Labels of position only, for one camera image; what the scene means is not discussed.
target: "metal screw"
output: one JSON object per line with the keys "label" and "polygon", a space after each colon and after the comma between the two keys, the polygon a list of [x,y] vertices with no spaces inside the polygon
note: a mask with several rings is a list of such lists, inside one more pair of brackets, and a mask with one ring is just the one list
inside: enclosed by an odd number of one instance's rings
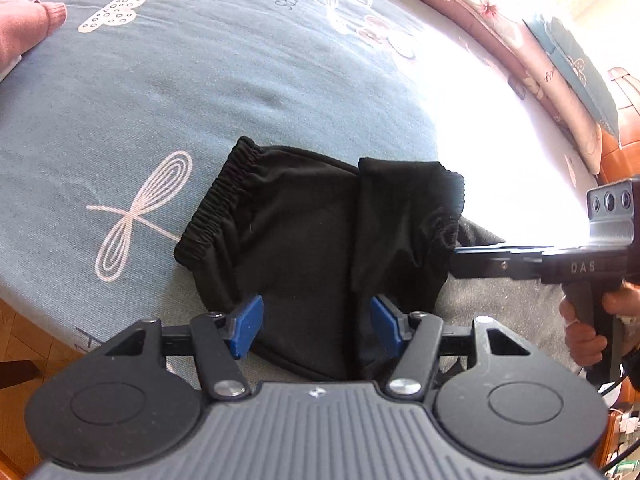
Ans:
{"label": "metal screw", "polygon": [[321,388],[320,386],[316,386],[313,390],[309,391],[309,395],[315,397],[316,399],[319,399],[325,393],[326,390],[324,388]]}
{"label": "metal screw", "polygon": [[417,330],[422,320],[427,317],[427,313],[421,310],[414,310],[409,314],[409,327]]}
{"label": "metal screw", "polygon": [[213,386],[213,391],[221,397],[237,397],[244,394],[246,388],[238,381],[220,381]]}
{"label": "metal screw", "polygon": [[394,379],[389,383],[389,389],[396,395],[413,395],[420,391],[420,383],[413,379]]}

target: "camera lens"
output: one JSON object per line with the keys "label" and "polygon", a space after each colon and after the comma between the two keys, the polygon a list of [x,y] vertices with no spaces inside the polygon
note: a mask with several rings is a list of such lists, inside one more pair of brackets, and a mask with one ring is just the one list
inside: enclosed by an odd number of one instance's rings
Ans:
{"label": "camera lens", "polygon": [[622,207],[628,209],[631,206],[631,195],[628,191],[622,192]]}
{"label": "camera lens", "polygon": [[604,207],[607,208],[607,211],[611,212],[613,211],[613,208],[615,208],[616,206],[616,199],[613,198],[613,195],[611,193],[607,193],[607,195],[604,197]]}

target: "printed bedding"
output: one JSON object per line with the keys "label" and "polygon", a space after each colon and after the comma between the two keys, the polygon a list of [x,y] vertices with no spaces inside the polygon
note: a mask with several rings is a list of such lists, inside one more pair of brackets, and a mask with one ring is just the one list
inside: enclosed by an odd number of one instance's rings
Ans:
{"label": "printed bedding", "polygon": [[573,136],[600,171],[602,130],[619,138],[618,111],[603,76],[548,0],[421,0],[463,27]]}
{"label": "printed bedding", "polygon": [[[464,215],[501,237],[586,233],[578,151],[419,0],[51,1],[65,25],[0,84],[0,298],[79,349],[204,310],[173,250],[245,134],[351,164],[440,160],[466,179]],[[519,285],[509,310],[508,284],[482,304],[473,286],[450,319],[494,314],[567,361],[557,289]]]}

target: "wooden floor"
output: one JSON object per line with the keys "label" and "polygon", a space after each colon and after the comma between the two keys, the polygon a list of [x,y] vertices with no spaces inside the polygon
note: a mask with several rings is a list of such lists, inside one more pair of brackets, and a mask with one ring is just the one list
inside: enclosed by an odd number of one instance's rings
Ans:
{"label": "wooden floor", "polygon": [[24,427],[24,407],[29,396],[55,373],[82,354],[35,326],[0,300],[0,361],[28,359],[41,378],[0,390],[0,451],[26,474],[40,459]]}

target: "black cloth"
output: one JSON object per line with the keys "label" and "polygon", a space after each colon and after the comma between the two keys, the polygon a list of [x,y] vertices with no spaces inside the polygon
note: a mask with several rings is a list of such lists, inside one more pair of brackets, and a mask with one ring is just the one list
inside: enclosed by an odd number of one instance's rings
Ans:
{"label": "black cloth", "polygon": [[175,248],[209,310],[261,294],[252,350],[312,380],[371,378],[386,359],[369,301],[433,309],[464,181],[438,162],[317,153],[239,139]]}
{"label": "black cloth", "polygon": [[631,385],[637,392],[640,392],[640,352],[638,350],[629,352],[622,359],[622,365]]}

